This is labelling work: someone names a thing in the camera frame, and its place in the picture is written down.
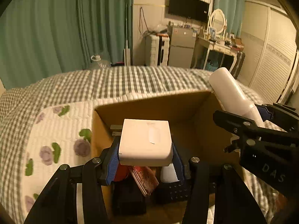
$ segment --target green curtain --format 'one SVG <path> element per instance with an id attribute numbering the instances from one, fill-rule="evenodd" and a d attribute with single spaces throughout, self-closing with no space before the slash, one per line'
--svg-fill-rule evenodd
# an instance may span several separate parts
<path id="1" fill-rule="evenodd" d="M 12 0 L 0 17 L 0 78 L 8 90 L 87 69 L 92 55 L 123 60 L 132 0 Z"/>
<path id="2" fill-rule="evenodd" d="M 214 9 L 220 8 L 227 19 L 226 32 L 240 36 L 245 0 L 214 0 Z"/>

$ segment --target sliding wardrobe door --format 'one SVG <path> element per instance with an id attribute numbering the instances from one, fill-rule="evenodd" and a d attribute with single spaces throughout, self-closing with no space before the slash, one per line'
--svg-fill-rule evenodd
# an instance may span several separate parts
<path id="1" fill-rule="evenodd" d="M 296 55 L 295 37 L 288 17 L 271 9 L 265 52 L 249 85 L 265 103 L 276 102 L 285 88 Z"/>
<path id="2" fill-rule="evenodd" d="M 245 86 L 249 86 L 263 50 L 268 23 L 268 7 L 245 2 L 241 38 L 245 59 L 238 76 Z"/>

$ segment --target table leg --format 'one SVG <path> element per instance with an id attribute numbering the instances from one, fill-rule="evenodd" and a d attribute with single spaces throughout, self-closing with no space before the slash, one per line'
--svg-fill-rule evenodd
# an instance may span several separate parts
<path id="1" fill-rule="evenodd" d="M 233 64 L 231 65 L 231 68 L 229 69 L 229 72 L 231 73 L 232 69 L 234 68 L 234 66 L 236 65 L 237 62 L 237 55 L 234 55 L 234 61 Z"/>
<path id="2" fill-rule="evenodd" d="M 224 57 L 225 57 L 225 54 L 223 54 L 223 56 L 222 56 L 222 60 L 221 60 L 221 63 L 220 63 L 219 68 L 220 68 L 220 67 L 222 66 L 222 64 L 223 64 Z"/>
<path id="3" fill-rule="evenodd" d="M 209 57 L 209 53 L 210 53 L 210 46 L 209 46 L 209 48 L 207 49 L 207 56 L 206 56 L 206 60 L 204 61 L 204 70 L 205 70 L 205 67 L 206 67 L 206 65 L 207 65 L 207 58 Z"/>

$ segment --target purple flower pattern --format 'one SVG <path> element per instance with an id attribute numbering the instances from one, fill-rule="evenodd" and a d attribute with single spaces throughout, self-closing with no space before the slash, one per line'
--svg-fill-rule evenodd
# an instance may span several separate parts
<path id="1" fill-rule="evenodd" d="M 41 147 L 39 156 L 43 164 L 49 166 L 53 163 L 53 152 L 48 146 Z"/>
<path id="2" fill-rule="evenodd" d="M 63 107 L 62 106 L 57 106 L 53 108 L 53 113 L 54 114 L 59 114 L 62 111 Z"/>
<path id="3" fill-rule="evenodd" d="M 42 113 L 38 116 L 37 121 L 36 121 L 36 124 L 40 123 L 40 121 L 42 121 L 42 120 L 44 119 L 45 116 L 46 116 L 45 113 L 42 112 Z"/>
<path id="4" fill-rule="evenodd" d="M 25 205 L 26 205 L 27 212 L 29 212 L 31 210 L 31 208 L 33 207 L 34 202 L 35 201 L 34 201 L 33 198 L 31 198 L 28 195 L 25 195 Z"/>
<path id="5" fill-rule="evenodd" d="M 90 154 L 90 143 L 84 139 L 75 141 L 74 152 L 77 156 L 86 157 Z"/>

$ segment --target white container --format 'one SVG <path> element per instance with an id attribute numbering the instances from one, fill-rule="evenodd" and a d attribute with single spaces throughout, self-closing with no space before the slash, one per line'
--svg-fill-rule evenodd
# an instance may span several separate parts
<path id="1" fill-rule="evenodd" d="M 162 167 L 160 179 L 162 183 L 174 183 L 178 181 L 173 163 L 167 167 Z"/>
<path id="2" fill-rule="evenodd" d="M 169 37 L 149 35 L 145 40 L 145 64 L 147 66 L 167 66 Z"/>
<path id="3" fill-rule="evenodd" d="M 118 158 L 121 165 L 168 166 L 173 159 L 168 121 L 125 119 Z"/>
<path id="4" fill-rule="evenodd" d="M 214 71 L 209 78 L 209 83 L 225 111 L 252 119 L 258 127 L 265 127 L 257 107 L 246 98 L 236 80 L 225 67 Z"/>

